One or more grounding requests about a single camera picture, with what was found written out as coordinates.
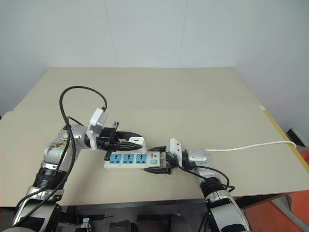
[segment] orange floor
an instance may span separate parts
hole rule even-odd
[[[272,202],[245,209],[253,232],[302,232]]]

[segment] power cord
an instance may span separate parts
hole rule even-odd
[[[182,167],[180,167],[180,166],[178,166],[178,168],[179,168],[180,170],[186,172],[186,173],[190,173],[190,174],[195,175],[195,176],[197,176],[197,177],[199,177],[199,178],[201,178],[201,179],[203,179],[203,180],[207,180],[206,177],[201,176],[201,175],[199,175],[199,174],[197,174],[197,173],[195,173],[195,172],[192,172],[192,171],[190,171],[190,170],[186,170],[186,169],[184,169],[184,168],[182,168]],[[229,190],[229,192],[231,192],[231,191],[233,191],[233,190],[235,189],[235,186],[225,185],[225,184],[221,184],[221,185],[224,186],[225,189],[231,188],[231,189]]]
[[[74,162],[75,162],[75,157],[76,157],[76,146],[75,146],[74,135],[73,135],[73,132],[72,132],[71,127],[70,127],[69,118],[67,118],[67,116],[66,116],[66,114],[65,114],[65,112],[64,112],[64,108],[63,108],[63,97],[64,97],[64,95],[66,94],[66,92],[68,92],[69,90],[74,89],[74,88],[88,89],[88,90],[90,90],[90,91],[93,91],[93,92],[97,93],[97,94],[100,95],[100,96],[103,98],[103,100],[104,100],[104,104],[105,104],[105,105],[102,107],[102,110],[103,110],[103,111],[106,111],[106,109],[107,109],[107,101],[106,101],[105,97],[104,97],[101,93],[99,93],[98,91],[96,91],[96,90],[94,90],[94,89],[92,89],[92,88],[85,87],[85,86],[71,86],[71,87],[65,89],[65,90],[61,93],[60,99],[59,99],[59,107],[60,107],[60,111],[61,111],[62,117],[63,117],[63,119],[64,119],[64,121],[65,121],[65,124],[66,124],[66,129],[67,129],[67,131],[68,131],[68,140],[67,140],[67,144],[66,144],[66,147],[64,148],[64,150],[63,150],[63,152],[62,152],[61,158],[63,159],[64,154],[65,154],[66,150],[67,150],[68,147],[69,147],[70,137],[71,137],[71,138],[72,138],[72,139],[71,139],[71,144],[72,144],[72,158],[71,158],[70,167],[69,167],[69,169],[68,169],[66,175],[65,175],[64,178],[61,180],[61,182],[56,186],[56,188],[55,188],[44,200],[42,200],[38,205],[36,205],[29,213],[27,213],[21,220],[19,220],[17,223],[15,223],[15,224],[13,225],[13,227],[18,227],[18,226],[19,226],[20,224],[22,224],[29,216],[31,216],[38,208],[40,208],[45,202],[47,202],[48,199],[51,198],[51,197],[60,189],[60,187],[65,183],[65,181],[67,180],[68,176],[70,175],[70,173],[71,173],[71,171],[72,171],[72,168],[73,168]]]
[[[71,116],[67,116],[68,119],[71,119],[72,121],[76,122],[78,125],[83,126],[82,123],[80,123],[79,121],[77,121],[75,118],[71,117]]]
[[[193,168],[204,168],[204,169],[208,169],[208,170],[212,170],[212,171],[214,171],[214,172],[220,173],[222,176],[225,177],[225,179],[226,179],[226,185],[229,185],[229,184],[230,184],[230,180],[229,180],[229,178],[227,177],[227,175],[225,175],[223,172],[219,171],[218,169],[210,168],[210,167],[205,167],[205,166],[200,166],[200,165],[195,165],[195,166],[193,166]]]
[[[204,220],[205,220],[205,218],[206,218],[206,216],[207,216],[207,213],[208,213],[208,211],[206,211],[206,213],[204,214],[204,216],[203,216],[203,218],[202,218],[202,221],[201,221],[201,224],[199,225],[199,228],[198,228],[198,231],[197,231],[197,232],[200,232],[200,231],[201,231],[202,226],[203,226],[203,222],[204,222]],[[207,222],[208,222],[208,219],[206,220],[206,224],[205,224],[204,231],[206,231]]]
[[[291,141],[275,141],[275,142],[269,142],[269,143],[263,143],[263,144],[252,144],[248,146],[241,146],[241,147],[236,147],[236,148],[231,148],[231,149],[206,149],[207,151],[236,151],[236,150],[242,150],[254,146],[265,146],[265,145],[272,145],[272,144],[292,144],[296,148],[296,144],[291,142]]]

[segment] silver robot arm segment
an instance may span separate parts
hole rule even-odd
[[[178,159],[180,167],[187,170],[193,168],[198,175],[203,177],[203,179],[198,177],[198,181],[205,197],[208,225],[212,232],[250,231],[244,213],[222,185],[217,172],[206,169],[213,168],[211,156],[207,150],[202,148],[181,152],[181,144],[176,139],[170,139],[167,142],[166,152],[167,155]]]
[[[76,144],[76,157],[82,149],[88,149],[85,145],[85,135],[87,127],[81,125],[71,126],[74,140]],[[36,174],[35,181],[32,186],[28,188],[26,193],[27,197],[20,204],[18,211],[14,217],[13,225],[15,225],[20,219],[22,219],[27,213],[29,213],[34,207],[38,205],[42,200],[44,200],[62,181],[65,174],[67,173],[71,159],[72,159],[72,147],[71,144],[64,155],[64,159],[61,162],[58,170],[58,163],[60,161],[61,155],[65,146],[67,144],[67,131],[62,129],[58,137],[53,140],[44,150],[43,161],[41,162],[40,169]],[[48,199],[46,204],[38,208],[25,223],[19,225],[19,227],[27,227],[35,231],[44,232],[52,231],[58,224],[59,217],[61,214],[61,206],[56,202],[60,201],[64,193],[64,183],[55,192],[55,194]]]

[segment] electrical outlet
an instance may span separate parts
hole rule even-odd
[[[110,161],[105,161],[104,163],[104,168],[112,171],[143,170],[149,167],[161,167],[160,152],[146,151],[145,153],[134,153],[134,151],[114,151],[111,154]]]
[[[124,163],[133,163],[134,154],[124,154]]]
[[[146,163],[147,155],[146,154],[137,154],[136,155],[136,163]]]
[[[110,158],[110,163],[120,163],[121,154],[112,154]]]

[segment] robotic arm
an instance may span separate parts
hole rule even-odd
[[[143,148],[144,139],[139,134],[116,131],[118,122],[113,122],[109,128],[104,127],[107,119],[105,112],[107,103],[103,96],[105,107],[94,112],[87,127],[81,124],[70,125],[62,107],[62,99],[64,93],[72,88],[86,88],[102,96],[88,87],[70,87],[61,94],[60,109],[66,126],[44,150],[43,161],[33,185],[28,188],[26,196],[16,207],[13,227],[24,229],[24,232],[28,232],[29,229],[36,232],[55,231],[62,209],[57,202],[62,198],[65,182],[82,149],[107,151],[104,158],[106,162],[110,160],[115,151],[145,150],[145,147]],[[156,165],[144,168],[145,171],[155,174],[171,174],[172,168],[180,168],[198,176],[208,208],[207,218],[212,232],[249,231],[246,217],[227,191],[227,188],[231,187],[229,181],[227,185],[221,183],[217,177],[218,170],[212,168],[211,157],[207,150],[182,151],[181,144],[176,139],[170,139],[166,146],[155,147],[148,151],[165,152],[166,166]]]
[[[165,147],[156,147],[154,150],[161,152]],[[249,223],[234,201],[227,188],[229,186],[227,176],[214,169],[211,164],[211,157],[207,150],[197,149],[182,151],[181,144],[176,139],[170,139],[166,145],[166,168],[151,167],[144,169],[154,174],[171,174],[172,168],[180,168],[185,172],[195,174],[200,183],[200,188],[205,197],[207,206],[206,217],[209,229],[212,232],[243,232],[250,231]],[[217,172],[226,176],[228,183],[223,185],[217,177]]]
[[[140,137],[140,135],[116,131],[118,122],[114,122],[110,128],[104,127],[106,119],[107,113],[97,109],[88,127],[71,125],[70,129],[75,141],[74,162],[82,149],[105,150],[107,151],[105,159],[109,160],[113,151],[130,151],[142,147],[139,144],[120,141],[129,140],[133,136]],[[18,204],[13,226],[30,228],[37,232],[55,231],[61,214],[61,206],[57,202],[61,200],[64,193],[64,184],[72,166],[72,154],[73,147],[72,143],[68,143],[68,128],[65,126],[44,150],[43,161],[33,185],[28,188],[26,197]],[[27,216],[43,201],[46,203]]]

